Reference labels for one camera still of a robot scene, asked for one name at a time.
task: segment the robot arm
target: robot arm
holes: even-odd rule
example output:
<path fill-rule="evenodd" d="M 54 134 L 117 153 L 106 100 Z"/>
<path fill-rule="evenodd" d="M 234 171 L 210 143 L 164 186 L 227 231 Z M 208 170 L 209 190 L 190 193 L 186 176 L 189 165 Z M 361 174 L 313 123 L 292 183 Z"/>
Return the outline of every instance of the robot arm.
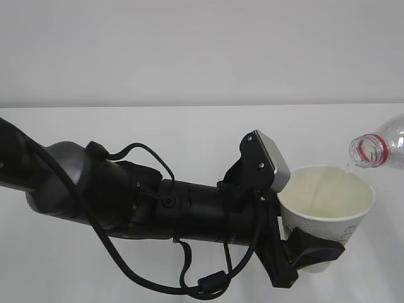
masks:
<path fill-rule="evenodd" d="M 151 152 L 172 179 L 163 180 L 155 169 L 122 160 L 134 147 Z M 95 142 L 86 148 L 72 142 L 43 147 L 0 119 L 0 185 L 26 192 L 28 204 L 38 213 L 91 225 L 120 269 L 152 290 L 214 299 L 253 252 L 272 285 L 289 288 L 298 278 L 298 269 L 334 260 L 344 248 L 299 229 L 288 241 L 281 241 L 276 194 L 288 182 L 289 169 L 274 142 L 260 131 L 247 134 L 240 151 L 240 159 L 217 187 L 204 186 L 176 181 L 162 160 L 141 143 L 115 155 Z M 197 287 L 163 287 L 133 273 L 108 237 L 175 239 L 184 247 L 186 263 L 190 248 L 187 252 L 187 244 L 179 239 L 249 249 L 227 274 L 219 271 L 201 279 Z"/>

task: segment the white surface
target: white surface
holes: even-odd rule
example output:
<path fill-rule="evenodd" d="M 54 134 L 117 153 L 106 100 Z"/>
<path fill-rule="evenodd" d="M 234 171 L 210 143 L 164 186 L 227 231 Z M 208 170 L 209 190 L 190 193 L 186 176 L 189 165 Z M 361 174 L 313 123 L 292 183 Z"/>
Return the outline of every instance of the white surface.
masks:
<path fill-rule="evenodd" d="M 345 165 L 348 143 L 376 129 L 404 104 L 281 105 L 267 107 L 163 107 L 0 109 L 44 145 L 71 140 L 103 143 L 111 152 L 132 141 L 149 144 L 179 180 L 214 185 L 239 157 L 241 138 L 261 129 L 292 170 L 325 163 Z M 161 169 L 142 151 L 128 160 Z M 300 273 L 290 290 L 271 287 L 253 257 L 216 302 L 380 303 L 404 298 L 404 204 L 401 171 L 361 170 L 377 201 L 324 273 Z M 178 285 L 182 250 L 171 241 L 114 241 L 139 274 Z M 0 301 L 41 303 L 191 302 L 133 285 L 116 268 L 90 227 L 32 212 L 23 193 L 0 189 Z M 225 268 L 222 246 L 192 242 L 189 283 Z M 234 262 L 245 247 L 231 247 Z"/>
<path fill-rule="evenodd" d="M 402 0 L 1 0 L 0 106 L 404 100 Z"/>

